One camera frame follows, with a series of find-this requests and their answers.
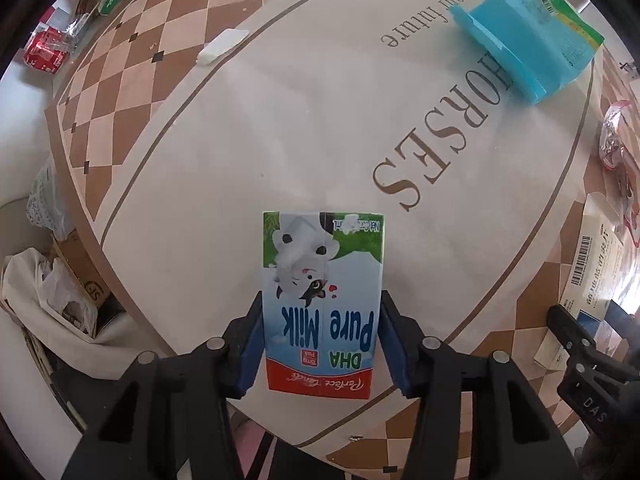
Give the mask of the milk carton blue red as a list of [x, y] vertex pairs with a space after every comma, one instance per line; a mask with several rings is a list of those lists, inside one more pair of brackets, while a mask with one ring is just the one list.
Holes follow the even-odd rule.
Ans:
[[274, 391], [366, 400], [382, 295], [385, 220], [370, 212], [262, 216], [262, 318]]

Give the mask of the cardboard box on floor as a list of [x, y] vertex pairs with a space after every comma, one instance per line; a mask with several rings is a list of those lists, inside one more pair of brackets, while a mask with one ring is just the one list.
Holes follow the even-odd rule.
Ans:
[[111, 289], [93, 264], [76, 229], [68, 234], [66, 240], [52, 237], [51, 257], [62, 261], [80, 289], [98, 309], [111, 296]]

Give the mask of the red cans pack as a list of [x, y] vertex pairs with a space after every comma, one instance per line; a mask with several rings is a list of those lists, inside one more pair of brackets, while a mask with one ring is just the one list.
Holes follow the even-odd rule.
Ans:
[[27, 41], [23, 61], [27, 66], [48, 74], [56, 74], [70, 55], [62, 32], [46, 26], [38, 28]]

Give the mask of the checkered tablecloth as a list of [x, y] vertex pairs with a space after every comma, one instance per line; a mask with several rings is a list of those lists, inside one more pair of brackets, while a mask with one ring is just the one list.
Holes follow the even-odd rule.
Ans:
[[[617, 203], [599, 122], [639, 87], [607, 46], [525, 104], [450, 20], [479, 1], [126, 0], [106, 20], [47, 108], [50, 143], [88, 254], [158, 348], [246, 310], [265, 211], [379, 212], [398, 308], [460, 351], [511, 353], [582, 443], [516, 303], [575, 202]], [[250, 33], [197, 66], [226, 28]]]

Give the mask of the teal green plastic bag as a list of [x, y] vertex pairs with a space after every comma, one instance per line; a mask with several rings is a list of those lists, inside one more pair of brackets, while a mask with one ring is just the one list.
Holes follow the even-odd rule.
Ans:
[[472, 10], [452, 6], [449, 12], [530, 104], [573, 82], [604, 43], [566, 0], [484, 0]]

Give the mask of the white cloth on floor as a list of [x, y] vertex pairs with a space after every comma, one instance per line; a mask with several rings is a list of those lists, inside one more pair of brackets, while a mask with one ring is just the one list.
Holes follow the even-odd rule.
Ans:
[[113, 378], [154, 342], [120, 307], [96, 307], [59, 258], [35, 248], [4, 260], [3, 305], [66, 364], [97, 377]]

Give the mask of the red white snack bag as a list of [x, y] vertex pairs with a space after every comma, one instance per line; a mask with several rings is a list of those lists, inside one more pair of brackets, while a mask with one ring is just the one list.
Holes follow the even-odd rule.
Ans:
[[599, 157], [607, 170], [622, 172], [618, 186], [623, 199], [623, 224], [630, 234], [634, 247], [638, 248], [639, 164], [618, 132], [618, 126], [626, 108], [631, 108], [631, 102], [628, 100], [615, 101], [608, 107], [600, 131]]

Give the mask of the white tissue piece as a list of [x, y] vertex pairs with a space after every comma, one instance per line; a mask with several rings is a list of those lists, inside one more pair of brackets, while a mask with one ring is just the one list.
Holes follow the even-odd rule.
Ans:
[[195, 64], [197, 66], [212, 64], [216, 58], [242, 44], [249, 33], [246, 29], [226, 28], [198, 52]]

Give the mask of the cream box blue rectangle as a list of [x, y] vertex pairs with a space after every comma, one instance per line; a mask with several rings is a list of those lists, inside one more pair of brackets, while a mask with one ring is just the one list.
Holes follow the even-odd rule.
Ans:
[[612, 302], [637, 312], [639, 249], [605, 195], [592, 192], [570, 207], [547, 260], [516, 303], [515, 328], [536, 335], [529, 359], [549, 372], [565, 368], [568, 354], [546, 329], [555, 304], [576, 318], [600, 351], [624, 356], [627, 345], [605, 321]]

